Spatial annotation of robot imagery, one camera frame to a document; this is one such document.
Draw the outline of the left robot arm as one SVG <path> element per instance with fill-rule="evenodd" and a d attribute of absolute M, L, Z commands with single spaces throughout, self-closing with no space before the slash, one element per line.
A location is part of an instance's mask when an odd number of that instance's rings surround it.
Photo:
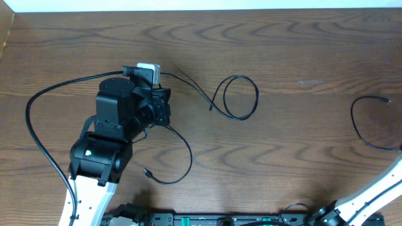
<path fill-rule="evenodd" d="M 99 225 L 122 172 L 133 155 L 133 141 L 149 126 L 169 123 L 171 90 L 153 88 L 142 78 L 108 78 L 99 85 L 94 130 L 84 129 L 70 150 L 66 198 L 60 225 Z"/>

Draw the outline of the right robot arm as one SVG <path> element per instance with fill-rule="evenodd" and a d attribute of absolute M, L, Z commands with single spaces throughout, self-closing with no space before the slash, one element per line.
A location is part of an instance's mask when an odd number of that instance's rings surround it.
<path fill-rule="evenodd" d="M 368 217 L 401 196 L 401 156 L 357 193 L 336 200 L 307 220 L 308 225 L 361 226 Z"/>

